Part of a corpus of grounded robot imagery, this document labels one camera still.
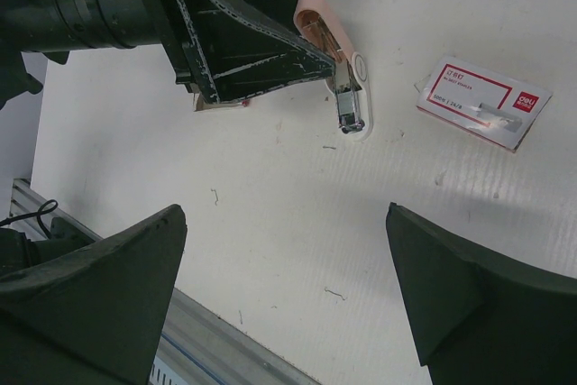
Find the red white staple box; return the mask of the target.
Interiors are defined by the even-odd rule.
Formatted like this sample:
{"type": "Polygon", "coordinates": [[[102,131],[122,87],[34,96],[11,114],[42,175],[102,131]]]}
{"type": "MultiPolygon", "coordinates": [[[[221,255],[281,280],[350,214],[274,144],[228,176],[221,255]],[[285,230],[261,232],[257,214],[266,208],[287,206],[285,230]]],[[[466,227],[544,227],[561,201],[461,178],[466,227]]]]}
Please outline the red white staple box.
{"type": "Polygon", "coordinates": [[[435,65],[417,108],[515,152],[553,93],[453,56],[435,65]]]}

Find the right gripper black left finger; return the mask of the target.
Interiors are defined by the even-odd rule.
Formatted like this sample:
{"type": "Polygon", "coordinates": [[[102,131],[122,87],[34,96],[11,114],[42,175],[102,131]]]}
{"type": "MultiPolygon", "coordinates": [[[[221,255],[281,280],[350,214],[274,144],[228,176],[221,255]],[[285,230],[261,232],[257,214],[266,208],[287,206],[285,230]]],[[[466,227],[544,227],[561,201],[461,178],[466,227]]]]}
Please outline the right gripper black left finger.
{"type": "Polygon", "coordinates": [[[147,383],[186,237],[177,205],[92,243],[3,229],[2,383],[147,383]]]}

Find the pink white mini stapler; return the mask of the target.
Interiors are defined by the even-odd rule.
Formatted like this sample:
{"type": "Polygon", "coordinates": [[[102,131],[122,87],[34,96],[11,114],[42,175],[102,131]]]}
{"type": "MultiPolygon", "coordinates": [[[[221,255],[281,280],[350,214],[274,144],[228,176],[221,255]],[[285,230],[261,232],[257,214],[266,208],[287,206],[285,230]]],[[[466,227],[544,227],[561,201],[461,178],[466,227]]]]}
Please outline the pink white mini stapler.
{"type": "Polygon", "coordinates": [[[334,95],[339,130],[351,141],[365,141],[373,127],[365,58],[326,0],[298,0],[293,22],[307,41],[334,61],[334,73],[325,82],[334,95]]]}

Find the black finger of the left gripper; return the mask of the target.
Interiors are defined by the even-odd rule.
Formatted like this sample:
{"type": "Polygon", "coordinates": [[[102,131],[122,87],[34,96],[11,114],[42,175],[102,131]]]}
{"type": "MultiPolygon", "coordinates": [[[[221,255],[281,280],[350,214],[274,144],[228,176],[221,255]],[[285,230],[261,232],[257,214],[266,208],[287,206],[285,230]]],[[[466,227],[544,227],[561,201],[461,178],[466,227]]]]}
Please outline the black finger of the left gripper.
{"type": "Polygon", "coordinates": [[[293,23],[298,0],[176,0],[200,94],[236,103],[333,75],[335,62],[293,23]]]}

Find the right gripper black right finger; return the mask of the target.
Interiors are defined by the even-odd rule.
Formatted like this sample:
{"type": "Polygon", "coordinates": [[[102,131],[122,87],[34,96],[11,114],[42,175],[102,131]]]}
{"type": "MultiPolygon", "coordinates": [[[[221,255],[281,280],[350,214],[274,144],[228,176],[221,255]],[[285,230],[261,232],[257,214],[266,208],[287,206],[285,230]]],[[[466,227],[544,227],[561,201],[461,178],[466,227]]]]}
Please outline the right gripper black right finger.
{"type": "Polygon", "coordinates": [[[434,384],[574,384],[576,280],[392,203],[386,230],[421,365],[434,384]]]}

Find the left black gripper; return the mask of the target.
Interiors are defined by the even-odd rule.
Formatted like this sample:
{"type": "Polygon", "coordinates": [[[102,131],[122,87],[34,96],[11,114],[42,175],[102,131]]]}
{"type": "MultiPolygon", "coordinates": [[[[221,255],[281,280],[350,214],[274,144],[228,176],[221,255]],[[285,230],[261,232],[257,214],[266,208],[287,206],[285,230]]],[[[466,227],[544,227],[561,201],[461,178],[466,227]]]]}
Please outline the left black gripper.
{"type": "Polygon", "coordinates": [[[39,53],[60,65],[77,50],[163,46],[174,71],[180,47],[171,0],[1,0],[1,102],[43,85],[24,65],[39,53]]]}

